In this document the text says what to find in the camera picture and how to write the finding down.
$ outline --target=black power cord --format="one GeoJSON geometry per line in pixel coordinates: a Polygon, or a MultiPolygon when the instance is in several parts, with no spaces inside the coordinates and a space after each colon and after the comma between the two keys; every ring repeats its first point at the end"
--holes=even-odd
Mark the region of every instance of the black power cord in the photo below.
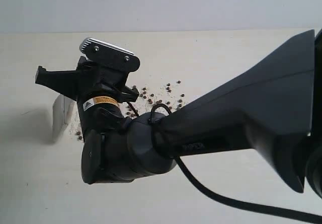
{"type": "MultiPolygon", "coordinates": [[[[157,108],[163,107],[166,109],[166,111],[171,114],[171,110],[167,107],[165,104],[156,104],[153,106],[151,110],[151,116],[150,116],[150,123],[152,124],[152,127],[155,131],[158,131],[164,141],[168,144],[168,147],[171,148],[171,144],[167,138],[166,133],[163,131],[163,129],[160,128],[158,124],[156,124],[154,120],[154,113],[157,108]]],[[[196,187],[201,193],[203,193],[205,196],[209,197],[210,199],[217,201],[221,204],[228,205],[230,207],[238,208],[241,210],[247,210],[252,212],[257,212],[261,214],[268,214],[268,215],[274,215],[279,217],[284,217],[288,219],[293,220],[299,220],[304,221],[308,223],[315,223],[315,224],[321,224],[322,223],[322,216],[306,213],[302,211],[297,210],[291,210],[291,209],[285,209],[280,207],[274,207],[269,205],[261,205],[261,204],[255,204],[240,200],[235,200],[232,198],[228,198],[222,195],[219,195],[207,187],[205,187],[203,184],[201,184],[188,170],[186,165],[182,162],[180,157],[174,157],[174,160],[177,162],[179,168],[184,173],[184,175],[187,177],[187,179],[190,181],[190,183],[196,187]]]]}

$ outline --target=yellow warning sticker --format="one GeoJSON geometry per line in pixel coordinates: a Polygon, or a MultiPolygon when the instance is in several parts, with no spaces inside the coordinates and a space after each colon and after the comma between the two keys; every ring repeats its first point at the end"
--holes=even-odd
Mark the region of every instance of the yellow warning sticker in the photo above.
{"type": "Polygon", "coordinates": [[[93,107],[96,104],[101,104],[101,103],[108,103],[108,104],[113,104],[117,107],[119,107],[119,104],[117,101],[111,97],[107,96],[100,96],[100,97],[93,97],[83,103],[83,109],[86,111],[87,109],[93,107]]]}

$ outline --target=warning label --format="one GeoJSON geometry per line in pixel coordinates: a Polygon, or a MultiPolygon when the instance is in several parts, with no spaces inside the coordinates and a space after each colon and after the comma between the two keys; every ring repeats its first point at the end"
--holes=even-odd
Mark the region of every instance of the warning label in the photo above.
{"type": "Polygon", "coordinates": [[[106,96],[100,96],[100,97],[93,97],[83,103],[83,109],[86,111],[90,107],[93,107],[96,104],[101,104],[101,103],[108,103],[108,104],[113,104],[117,107],[119,107],[119,104],[117,101],[111,97],[106,97],[106,96]]]}

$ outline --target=spilled flour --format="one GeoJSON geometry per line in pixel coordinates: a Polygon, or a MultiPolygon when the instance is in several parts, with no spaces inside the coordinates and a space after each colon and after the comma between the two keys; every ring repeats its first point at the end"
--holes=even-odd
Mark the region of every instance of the spilled flour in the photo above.
{"type": "MultiPolygon", "coordinates": [[[[142,94],[139,96],[136,100],[136,102],[132,103],[133,107],[138,110],[138,114],[142,115],[143,113],[150,112],[153,105],[157,102],[162,100],[162,103],[166,104],[168,107],[171,107],[171,111],[175,112],[178,110],[179,104],[181,104],[181,107],[188,104],[188,102],[185,101],[186,96],[182,97],[182,94],[185,94],[184,92],[180,91],[180,84],[175,83],[173,85],[167,86],[164,85],[163,87],[160,87],[159,89],[151,89],[147,86],[142,86],[141,88],[137,87],[139,94],[142,94]]],[[[120,104],[120,110],[124,117],[131,117],[132,119],[135,118],[135,116],[128,115],[127,112],[133,113],[133,111],[130,111],[130,109],[127,108],[127,103],[120,104]]],[[[157,109],[157,112],[163,113],[164,115],[167,115],[167,112],[163,108],[157,109]]],[[[81,123],[79,121],[78,116],[78,110],[77,107],[74,107],[72,117],[71,117],[71,123],[67,127],[66,134],[68,134],[72,139],[75,139],[76,141],[82,141],[82,137],[80,137],[78,134],[79,132],[82,132],[81,123]]]]}

